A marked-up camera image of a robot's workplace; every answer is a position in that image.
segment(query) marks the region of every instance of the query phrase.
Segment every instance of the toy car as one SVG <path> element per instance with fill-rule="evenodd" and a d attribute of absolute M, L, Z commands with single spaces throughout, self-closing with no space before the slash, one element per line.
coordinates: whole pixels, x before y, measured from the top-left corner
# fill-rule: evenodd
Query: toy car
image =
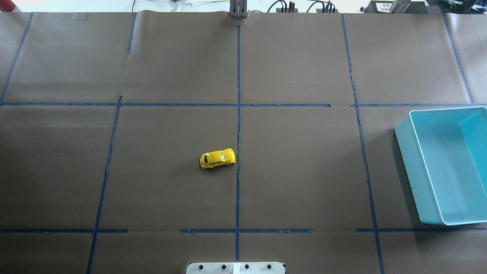
<path fill-rule="evenodd" d="M 225 150 L 217 150 L 208 152 L 200 157 L 200 165 L 202 168 L 214 168 L 223 165 L 233 165 L 235 163 L 235 153 L 233 149 L 227 148 Z"/>

